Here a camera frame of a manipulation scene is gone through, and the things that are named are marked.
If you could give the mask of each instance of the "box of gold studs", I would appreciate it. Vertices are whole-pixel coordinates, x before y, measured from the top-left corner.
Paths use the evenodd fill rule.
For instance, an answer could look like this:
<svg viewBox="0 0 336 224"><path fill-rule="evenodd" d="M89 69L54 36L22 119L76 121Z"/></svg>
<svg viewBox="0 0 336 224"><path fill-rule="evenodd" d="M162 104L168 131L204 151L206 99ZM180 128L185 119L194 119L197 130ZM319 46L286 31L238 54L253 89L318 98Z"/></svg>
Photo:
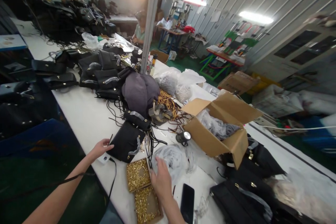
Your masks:
<svg viewBox="0 0 336 224"><path fill-rule="evenodd" d="M146 158L127 165L128 190L134 193L138 224L154 224L163 218L159 199L151 185Z"/></svg>

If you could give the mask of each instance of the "worker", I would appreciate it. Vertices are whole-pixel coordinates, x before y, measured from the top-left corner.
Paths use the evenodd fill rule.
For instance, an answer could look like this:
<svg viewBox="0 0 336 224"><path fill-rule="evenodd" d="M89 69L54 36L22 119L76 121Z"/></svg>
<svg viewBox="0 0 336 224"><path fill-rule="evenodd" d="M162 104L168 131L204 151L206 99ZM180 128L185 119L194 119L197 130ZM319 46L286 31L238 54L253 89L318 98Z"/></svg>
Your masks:
<svg viewBox="0 0 336 224"><path fill-rule="evenodd" d="M135 17L138 20L138 24L136 25L134 35L132 36L132 43L138 44L140 47L144 44L145 40L145 28L146 28L146 12L143 10L136 13Z"/></svg>
<svg viewBox="0 0 336 224"><path fill-rule="evenodd" d="M108 145L110 139L103 139L99 141L92 151L89 152L85 158L74 168L74 170L69 174L67 179L74 177L80 173L86 172L89 166L100 156L102 156L106 151L113 149L114 145ZM157 174L151 171L151 181L153 188L166 212L169 223L171 224L184 224L183 217L181 215L179 206L174 200L172 195L172 179L170 177L166 163L156 157L157 161ZM59 185L24 221L24 224L31 223L58 223L62 217L67 205L69 204L79 182L82 180L83 176ZM101 224L105 223L122 223L121 220L117 219L113 222L105 222L106 218L102 219Z"/></svg>

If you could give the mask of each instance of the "smartphone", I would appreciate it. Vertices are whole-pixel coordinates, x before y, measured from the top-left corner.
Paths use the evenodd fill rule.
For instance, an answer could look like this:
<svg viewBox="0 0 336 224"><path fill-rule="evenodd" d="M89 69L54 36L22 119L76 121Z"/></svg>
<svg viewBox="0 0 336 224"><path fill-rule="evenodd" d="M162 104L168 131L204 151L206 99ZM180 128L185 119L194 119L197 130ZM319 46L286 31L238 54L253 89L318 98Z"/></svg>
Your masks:
<svg viewBox="0 0 336 224"><path fill-rule="evenodd" d="M188 224L193 224L194 198L195 198L195 190L192 187L188 186L187 184L183 184L181 214L183 216L184 221Z"/></svg>

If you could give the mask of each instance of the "fluorescent light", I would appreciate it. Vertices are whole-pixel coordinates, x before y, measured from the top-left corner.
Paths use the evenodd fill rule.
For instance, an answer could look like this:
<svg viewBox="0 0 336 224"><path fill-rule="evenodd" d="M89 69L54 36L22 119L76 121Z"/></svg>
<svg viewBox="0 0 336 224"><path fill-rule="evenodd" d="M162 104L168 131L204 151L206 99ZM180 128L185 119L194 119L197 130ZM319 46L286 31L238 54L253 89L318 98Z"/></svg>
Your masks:
<svg viewBox="0 0 336 224"><path fill-rule="evenodd" d="M206 6L206 2L202 1L202 0L184 0L185 2L189 2L195 5L202 5L202 6Z"/></svg>
<svg viewBox="0 0 336 224"><path fill-rule="evenodd" d="M260 15L260 14L257 14L257 13L253 13L253 12L243 11L243 12L239 13L239 16L241 16L243 18L246 18L246 19L249 19L249 20L252 20L252 21L263 23L263 24L269 24L269 23L272 23L274 21L270 17L266 17L266 16L263 16L263 15Z"/></svg>

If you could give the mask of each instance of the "bottle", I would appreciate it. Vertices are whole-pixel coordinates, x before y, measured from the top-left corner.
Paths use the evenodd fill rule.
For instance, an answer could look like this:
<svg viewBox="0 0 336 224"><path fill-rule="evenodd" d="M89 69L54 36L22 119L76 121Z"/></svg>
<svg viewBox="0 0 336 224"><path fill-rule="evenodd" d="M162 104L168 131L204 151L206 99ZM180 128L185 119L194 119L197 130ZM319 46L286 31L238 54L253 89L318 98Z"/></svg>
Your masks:
<svg viewBox="0 0 336 224"><path fill-rule="evenodd" d="M158 58L157 54L153 55L153 61L152 61L152 66L155 66L156 59Z"/></svg>

